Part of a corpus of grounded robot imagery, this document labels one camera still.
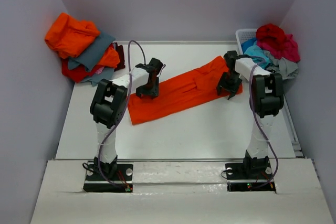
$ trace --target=pile of clothes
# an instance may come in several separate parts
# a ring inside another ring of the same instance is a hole
[[[261,26],[257,30],[256,38],[242,43],[242,50],[243,54],[251,56],[262,68],[280,73],[284,80],[298,75],[298,44],[293,40],[292,34],[285,34],[276,25]]]
[[[111,80],[114,71],[125,68],[123,47],[115,38],[97,29],[91,21],[78,21],[61,13],[49,29],[45,42],[62,61],[62,74],[74,82]]]

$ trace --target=white table surface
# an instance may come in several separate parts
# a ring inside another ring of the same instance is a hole
[[[200,67],[236,45],[143,45],[147,61],[160,59],[166,68],[160,81]],[[142,62],[137,46],[131,46],[131,63]],[[127,71],[117,71],[113,78]],[[243,158],[249,144],[253,115],[248,104],[248,84],[229,101],[219,98],[164,118],[133,126],[129,113],[117,128],[119,159],[225,159]],[[96,88],[75,84],[56,159],[93,159],[97,151],[96,126],[89,112]],[[295,157],[288,119],[276,117],[270,141],[278,157]]]
[[[48,162],[32,224],[333,223],[309,159],[279,160],[276,194],[228,193],[224,162],[134,163],[133,193],[86,193],[81,163]]]

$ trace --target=gray cloth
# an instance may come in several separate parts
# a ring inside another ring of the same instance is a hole
[[[284,57],[278,60],[267,50],[264,50],[264,55],[271,61],[271,65],[266,70],[281,74],[283,80],[293,79],[298,75],[299,67],[295,62],[287,60]]]
[[[108,67],[104,67],[102,73],[100,74],[94,74],[91,77],[85,77],[81,82],[86,82],[86,81],[90,81],[92,86],[96,86],[98,84],[98,82],[100,82],[102,79],[107,79],[107,80],[111,80],[112,76],[114,73],[114,68],[108,68]]]
[[[91,70],[97,65],[101,57],[103,57],[105,50],[115,41],[115,38],[104,33],[100,30],[100,35],[94,42],[85,49],[77,58],[69,58],[69,70],[78,67],[80,64],[85,66],[86,72]]]

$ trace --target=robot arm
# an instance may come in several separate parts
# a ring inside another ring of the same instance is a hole
[[[148,65],[136,65],[130,72],[132,75],[131,93],[136,91],[139,97],[143,95],[157,97],[159,95],[159,78],[157,75],[162,67],[163,64],[155,58],[152,58]],[[90,113],[96,122],[98,135],[98,150],[93,160],[95,168],[98,166],[98,153],[102,141],[123,116],[122,112],[126,106],[129,84],[129,73],[112,81],[101,80],[98,84],[90,107]],[[106,100],[106,97],[112,97],[112,101]],[[115,139],[116,131],[113,131],[104,142],[100,155],[101,168],[108,178],[111,178],[117,170],[118,156],[115,149]]]
[[[241,76],[250,81],[251,109],[254,110],[255,120],[253,124],[250,143],[246,149],[242,164],[228,164],[233,169],[227,175],[228,179],[255,179],[256,174],[264,172],[269,166],[268,139],[275,116],[284,105],[284,91],[282,76],[270,73],[252,61],[250,56],[238,55],[236,51],[228,51],[224,59],[228,72],[224,72],[217,86],[217,93],[222,89],[230,92],[229,99],[235,96],[241,84]]]

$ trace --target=pink cloth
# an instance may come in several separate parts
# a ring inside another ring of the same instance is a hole
[[[286,41],[284,43],[284,49],[277,50],[268,45],[265,42],[257,41],[257,45],[264,50],[268,50],[274,58],[280,60],[284,57],[287,60],[293,62],[299,62],[301,60],[298,50],[298,44],[293,40],[292,34],[286,34]]]
[[[101,68],[99,68],[95,73],[96,73],[96,74],[100,74],[100,73],[103,72],[103,69],[104,69],[104,67],[101,67]]]

